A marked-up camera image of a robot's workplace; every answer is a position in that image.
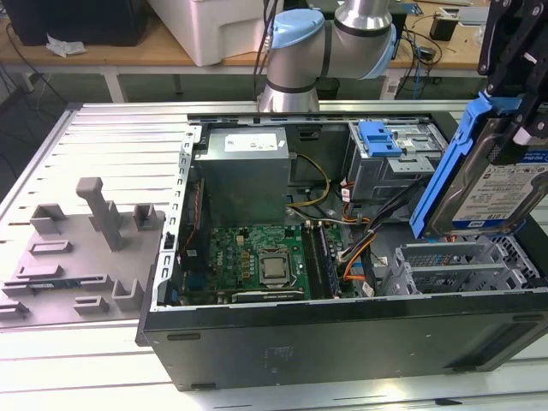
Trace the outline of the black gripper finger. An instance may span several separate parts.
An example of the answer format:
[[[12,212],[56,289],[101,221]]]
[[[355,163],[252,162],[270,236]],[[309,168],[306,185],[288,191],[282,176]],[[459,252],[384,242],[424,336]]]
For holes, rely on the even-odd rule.
[[[515,34],[524,94],[515,115],[516,144],[547,141],[547,2],[524,1]]]
[[[531,69],[523,54],[535,22],[534,1],[490,3],[477,71],[486,92],[519,92]]]

